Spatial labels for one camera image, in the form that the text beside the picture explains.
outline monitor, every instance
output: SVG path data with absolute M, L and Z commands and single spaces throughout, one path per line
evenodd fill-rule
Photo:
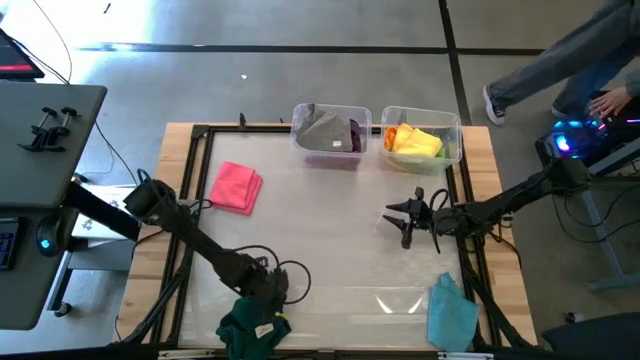
M 36 79 L 43 77 L 42 70 L 0 29 L 0 79 Z

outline red object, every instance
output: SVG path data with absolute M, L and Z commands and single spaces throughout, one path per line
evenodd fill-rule
M 262 177 L 254 169 L 224 162 L 211 188 L 209 200 L 218 209 L 250 215 L 262 186 Z

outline concrete floor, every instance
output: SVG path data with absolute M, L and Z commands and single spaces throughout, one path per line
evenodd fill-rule
M 301 102 L 365 106 L 376 121 L 388 105 L 459 111 L 447 55 L 75 50 L 100 42 L 445 47 L 438 0 L 39 2 L 72 49 L 71 81 L 109 89 L 98 121 L 132 168 L 154 170 L 167 122 L 236 121 L 240 112 L 248 121 L 275 122 L 280 117 L 287 121 L 293 107 Z M 536 49 L 548 46 L 585 21 L 600 1 L 447 3 L 459 47 Z M 33 3 L 0 0 L 0 10 L 3 8 L 8 11 L 2 28 L 66 75 L 69 64 L 64 49 Z M 531 60 L 522 56 L 460 57 L 474 125 L 490 125 L 482 110 L 482 85 Z M 51 76 L 44 81 L 56 82 Z M 510 108 L 505 127 L 491 127 L 505 188 L 540 169 L 533 141 L 553 123 L 548 110 L 560 86 Z M 104 142 L 92 133 L 78 170 L 94 172 L 90 177 L 102 184 L 131 182 L 118 162 L 108 174 L 95 174 L 106 172 L 109 163 Z M 603 208 L 616 191 L 619 189 L 596 191 Z M 616 214 L 623 214 L 626 208 L 633 214 L 637 198 L 625 198 Z M 594 236 L 587 229 L 573 230 L 583 238 Z M 620 237 L 628 237 L 633 230 Z M 586 290 L 586 282 L 607 275 L 602 252 L 597 246 L 567 239 L 557 225 L 550 200 L 519 213 L 514 231 L 538 334 L 561 325 L 566 311 L 592 318 L 640 310 L 634 300 L 640 296 L 638 288 L 602 294 Z M 627 256 L 640 252 L 638 243 L 620 243 Z M 0 353 L 108 343 L 125 282 L 121 274 L 77 272 L 65 300 L 82 311 L 61 319 L 43 313 L 38 326 L 29 332 L 0 331 Z

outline light blue towel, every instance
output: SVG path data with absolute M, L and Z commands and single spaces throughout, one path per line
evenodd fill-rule
M 467 300 L 449 273 L 431 290 L 427 341 L 452 352 L 467 350 L 476 331 L 478 305 Z

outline clear plastic container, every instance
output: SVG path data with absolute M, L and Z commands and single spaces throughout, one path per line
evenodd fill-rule
M 413 128 L 434 135 L 442 140 L 444 157 L 398 154 L 384 148 L 384 134 L 389 127 L 406 123 Z M 462 158 L 462 128 L 456 114 L 388 106 L 382 113 L 382 134 L 380 135 L 382 158 L 392 168 L 425 175 L 438 175 L 448 166 L 457 164 Z
M 334 152 L 309 150 L 298 144 L 298 129 L 304 118 L 309 115 L 309 104 L 299 104 L 293 110 L 291 121 L 291 146 L 295 152 L 301 154 L 308 163 L 319 167 L 338 169 L 352 169 L 358 166 L 360 160 L 366 155 L 371 143 L 371 111 L 358 106 L 316 104 L 317 109 L 333 111 L 345 119 L 355 120 L 360 125 L 361 152 Z

